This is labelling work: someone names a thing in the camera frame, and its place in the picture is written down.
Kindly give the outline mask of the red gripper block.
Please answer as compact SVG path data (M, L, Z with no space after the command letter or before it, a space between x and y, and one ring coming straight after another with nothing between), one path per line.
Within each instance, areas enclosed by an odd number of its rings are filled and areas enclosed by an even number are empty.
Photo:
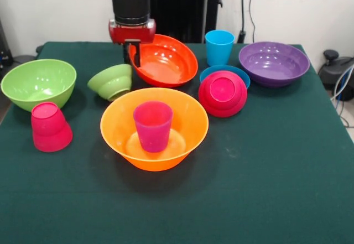
M156 31L156 22L154 19L148 19L142 25L122 25L111 19L108 24L108 30L113 43L123 43L123 60L125 64L130 64L129 43L126 41L152 43ZM135 66L140 67L140 44L134 43L133 46L136 49L134 55Z

